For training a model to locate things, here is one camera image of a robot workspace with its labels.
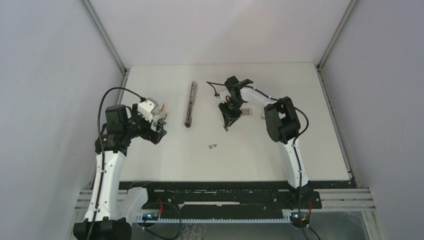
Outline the right controller board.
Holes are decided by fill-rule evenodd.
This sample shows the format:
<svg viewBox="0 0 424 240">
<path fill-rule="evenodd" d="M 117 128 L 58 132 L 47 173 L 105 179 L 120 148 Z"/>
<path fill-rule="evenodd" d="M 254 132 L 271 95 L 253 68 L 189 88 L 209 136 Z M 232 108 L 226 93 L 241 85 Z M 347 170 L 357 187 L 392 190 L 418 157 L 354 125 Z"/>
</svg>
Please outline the right controller board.
<svg viewBox="0 0 424 240">
<path fill-rule="evenodd" d="M 307 228 L 311 222 L 311 216 L 303 212 L 301 214 L 292 212 L 291 216 L 289 217 L 289 220 L 290 224 L 295 228 Z"/>
</svg>

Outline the controller board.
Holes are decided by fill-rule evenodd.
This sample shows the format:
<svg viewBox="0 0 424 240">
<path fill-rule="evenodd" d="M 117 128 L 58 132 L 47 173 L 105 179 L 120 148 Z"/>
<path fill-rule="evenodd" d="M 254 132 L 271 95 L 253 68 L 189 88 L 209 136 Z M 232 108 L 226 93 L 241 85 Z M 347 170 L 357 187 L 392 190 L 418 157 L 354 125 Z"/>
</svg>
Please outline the controller board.
<svg viewBox="0 0 424 240">
<path fill-rule="evenodd" d="M 160 215 L 157 213 L 144 213 L 142 215 L 142 221 L 157 221 Z"/>
<path fill-rule="evenodd" d="M 303 212 L 301 214 L 292 212 L 291 216 L 289 217 L 289 220 L 290 224 L 295 228 L 307 228 L 311 222 L 311 216 Z"/>
</svg>

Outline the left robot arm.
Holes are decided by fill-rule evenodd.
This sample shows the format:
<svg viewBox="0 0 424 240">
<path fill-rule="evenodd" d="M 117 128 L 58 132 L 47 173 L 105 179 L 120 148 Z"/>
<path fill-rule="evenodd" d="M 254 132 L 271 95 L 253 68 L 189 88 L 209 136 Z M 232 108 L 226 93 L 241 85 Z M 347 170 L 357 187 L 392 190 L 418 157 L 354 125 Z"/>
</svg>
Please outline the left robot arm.
<svg viewBox="0 0 424 240">
<path fill-rule="evenodd" d="M 78 240 L 129 240 L 141 206 L 149 209 L 156 203 L 154 192 L 136 187 L 118 206 L 120 177 L 132 139 L 142 138 L 156 145 L 167 133 L 167 115 L 156 101 L 149 98 L 133 104 L 130 113 L 127 110 L 124 104 L 105 110 L 106 123 L 95 141 L 96 174 L 90 203 L 83 221 L 73 226 Z"/>
</svg>

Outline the left aluminium frame post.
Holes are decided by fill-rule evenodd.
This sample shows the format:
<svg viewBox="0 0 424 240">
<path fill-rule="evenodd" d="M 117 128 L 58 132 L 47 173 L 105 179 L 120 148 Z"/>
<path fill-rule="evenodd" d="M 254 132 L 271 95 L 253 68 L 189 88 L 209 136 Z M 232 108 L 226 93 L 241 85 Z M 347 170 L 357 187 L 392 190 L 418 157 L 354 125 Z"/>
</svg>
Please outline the left aluminium frame post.
<svg viewBox="0 0 424 240">
<path fill-rule="evenodd" d="M 117 65 L 119 71 L 121 72 L 121 80 L 119 82 L 120 87 L 125 87 L 127 83 L 127 68 L 124 65 L 124 62 L 122 61 L 122 58 L 120 57 L 115 45 L 113 44 L 113 41 L 108 34 L 104 24 L 102 23 L 102 20 L 100 19 L 97 11 L 95 10 L 93 4 L 90 0 L 80 0 L 79 1 L 84 8 L 88 18 L 92 22 L 95 30 L 97 31 L 97 34 L 99 35 L 101 41 L 105 45 L 107 51 L 111 55 L 112 59 L 114 60 L 115 64 Z"/>
</svg>

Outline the right aluminium frame post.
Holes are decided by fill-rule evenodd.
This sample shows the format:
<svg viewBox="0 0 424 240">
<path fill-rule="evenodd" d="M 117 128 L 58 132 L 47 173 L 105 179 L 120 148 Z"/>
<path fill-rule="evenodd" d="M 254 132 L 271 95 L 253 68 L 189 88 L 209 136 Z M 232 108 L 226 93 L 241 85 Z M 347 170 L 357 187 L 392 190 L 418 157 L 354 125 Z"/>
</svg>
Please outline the right aluminium frame post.
<svg viewBox="0 0 424 240">
<path fill-rule="evenodd" d="M 323 68 L 326 65 L 326 62 L 329 59 L 330 54 L 333 51 L 333 48 L 335 47 L 336 43 L 338 42 L 340 36 L 342 35 L 348 21 L 352 17 L 355 9 L 357 8 L 357 5 L 360 3 L 360 0 L 350 0 L 334 33 L 332 34 L 332 37 L 326 46 L 318 64 L 316 65 L 316 71 L 317 73 L 322 77 L 323 76 Z"/>
</svg>

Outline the small beige stapler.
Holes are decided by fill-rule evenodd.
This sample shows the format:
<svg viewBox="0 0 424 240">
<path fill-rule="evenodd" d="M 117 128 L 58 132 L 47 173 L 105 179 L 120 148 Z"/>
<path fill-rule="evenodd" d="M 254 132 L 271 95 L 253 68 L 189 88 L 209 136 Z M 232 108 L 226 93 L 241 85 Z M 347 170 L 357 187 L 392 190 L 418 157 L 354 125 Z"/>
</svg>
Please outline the small beige stapler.
<svg viewBox="0 0 424 240">
<path fill-rule="evenodd" d="M 158 120 L 161 120 L 161 121 L 165 122 L 165 121 L 166 121 L 167 116 L 168 116 L 168 114 L 167 114 L 167 113 L 161 112 L 161 113 L 159 114 L 159 116 L 158 116 Z"/>
</svg>

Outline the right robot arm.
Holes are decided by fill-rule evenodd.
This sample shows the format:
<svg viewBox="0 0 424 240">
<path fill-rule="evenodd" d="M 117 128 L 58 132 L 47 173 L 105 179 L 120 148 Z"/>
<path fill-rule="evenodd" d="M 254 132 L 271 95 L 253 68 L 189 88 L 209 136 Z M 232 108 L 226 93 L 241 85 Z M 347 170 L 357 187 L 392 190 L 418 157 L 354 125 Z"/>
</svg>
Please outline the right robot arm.
<svg viewBox="0 0 424 240">
<path fill-rule="evenodd" d="M 303 131 L 297 113 L 300 112 L 288 97 L 274 98 L 253 86 L 253 81 L 239 81 L 229 77 L 223 84 L 226 90 L 218 93 L 221 102 L 218 108 L 222 114 L 224 129 L 228 130 L 241 116 L 242 105 L 253 103 L 263 108 L 266 131 L 270 139 L 278 143 L 288 170 L 288 184 L 291 193 L 289 203 L 302 208 L 313 193 L 300 153 L 299 138 Z"/>
</svg>

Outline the small pink white stapler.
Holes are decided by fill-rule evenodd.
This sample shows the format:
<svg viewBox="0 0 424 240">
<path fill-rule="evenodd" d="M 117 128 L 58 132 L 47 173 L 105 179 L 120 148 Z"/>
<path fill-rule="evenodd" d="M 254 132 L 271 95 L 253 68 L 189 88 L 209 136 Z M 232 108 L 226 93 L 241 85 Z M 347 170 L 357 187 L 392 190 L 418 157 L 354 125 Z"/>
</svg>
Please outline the small pink white stapler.
<svg viewBox="0 0 424 240">
<path fill-rule="evenodd" d="M 168 105 L 166 104 L 166 103 L 164 103 L 163 105 L 162 105 L 162 108 L 160 109 L 160 111 L 159 111 L 159 114 L 160 113 L 167 113 L 167 108 L 168 108 Z"/>
</svg>

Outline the grey black long stapler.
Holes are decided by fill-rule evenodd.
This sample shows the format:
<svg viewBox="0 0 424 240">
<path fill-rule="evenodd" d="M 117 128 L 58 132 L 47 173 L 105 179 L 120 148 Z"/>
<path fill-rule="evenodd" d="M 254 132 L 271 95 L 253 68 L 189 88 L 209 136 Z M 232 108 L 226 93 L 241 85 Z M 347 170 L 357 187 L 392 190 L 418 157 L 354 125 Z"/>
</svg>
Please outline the grey black long stapler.
<svg viewBox="0 0 424 240">
<path fill-rule="evenodd" d="M 195 105 L 196 97 L 197 97 L 197 90 L 198 90 L 198 83 L 196 81 L 193 81 L 191 83 L 191 90 L 190 90 L 189 100 L 187 104 L 186 118 L 184 122 L 184 126 L 186 128 L 190 128 L 192 125 L 193 111 L 194 111 L 194 105 Z"/>
</svg>

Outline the aluminium frame post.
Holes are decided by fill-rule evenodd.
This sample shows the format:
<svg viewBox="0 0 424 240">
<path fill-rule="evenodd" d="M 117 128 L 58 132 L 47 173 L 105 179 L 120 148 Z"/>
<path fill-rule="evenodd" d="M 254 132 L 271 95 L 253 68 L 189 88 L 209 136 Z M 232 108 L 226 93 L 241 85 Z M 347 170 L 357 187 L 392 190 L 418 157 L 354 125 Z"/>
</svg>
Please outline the aluminium frame post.
<svg viewBox="0 0 424 240">
<path fill-rule="evenodd" d="M 360 0 L 350 0 L 334 33 L 332 34 L 332 37 L 326 46 L 318 64 L 316 65 L 316 71 L 317 73 L 322 77 L 323 76 L 323 68 L 326 65 L 326 62 L 329 59 L 330 54 L 333 51 L 333 48 L 335 47 L 336 43 L 338 42 L 340 36 L 342 35 L 348 21 L 352 17 L 355 9 L 357 8 L 357 5 L 360 3 Z"/>
<path fill-rule="evenodd" d="M 100 19 L 97 11 L 95 10 L 93 4 L 90 0 L 80 0 L 79 1 L 84 8 L 88 18 L 92 22 L 95 30 L 97 31 L 97 34 L 99 35 L 101 41 L 105 45 L 107 51 L 111 55 L 112 59 L 114 60 L 115 64 L 117 65 L 119 71 L 121 72 L 121 80 L 119 82 L 120 87 L 125 87 L 127 83 L 127 68 L 124 65 L 124 62 L 122 61 L 122 58 L 120 57 L 115 45 L 113 44 L 113 41 L 108 34 L 104 24 L 102 23 L 102 20 Z"/>
</svg>

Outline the left controller board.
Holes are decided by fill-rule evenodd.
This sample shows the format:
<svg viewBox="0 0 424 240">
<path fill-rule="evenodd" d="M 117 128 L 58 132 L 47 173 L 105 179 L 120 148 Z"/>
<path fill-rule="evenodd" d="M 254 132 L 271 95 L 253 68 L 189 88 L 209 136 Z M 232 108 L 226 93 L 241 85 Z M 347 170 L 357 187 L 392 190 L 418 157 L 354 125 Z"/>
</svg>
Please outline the left controller board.
<svg viewBox="0 0 424 240">
<path fill-rule="evenodd" d="M 144 213 L 142 215 L 142 221 L 157 221 L 160 215 L 157 213 Z"/>
</svg>

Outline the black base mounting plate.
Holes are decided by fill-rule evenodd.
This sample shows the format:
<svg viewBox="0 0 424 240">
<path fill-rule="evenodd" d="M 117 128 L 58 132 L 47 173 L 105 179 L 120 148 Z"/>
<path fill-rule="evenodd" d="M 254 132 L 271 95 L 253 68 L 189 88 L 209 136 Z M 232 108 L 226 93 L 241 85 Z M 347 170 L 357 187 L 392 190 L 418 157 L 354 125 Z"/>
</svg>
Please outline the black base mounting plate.
<svg viewBox="0 0 424 240">
<path fill-rule="evenodd" d="M 283 210 L 321 209 L 317 192 L 301 200 L 286 181 L 121 181 L 120 190 L 143 187 L 162 219 L 272 220 Z"/>
</svg>

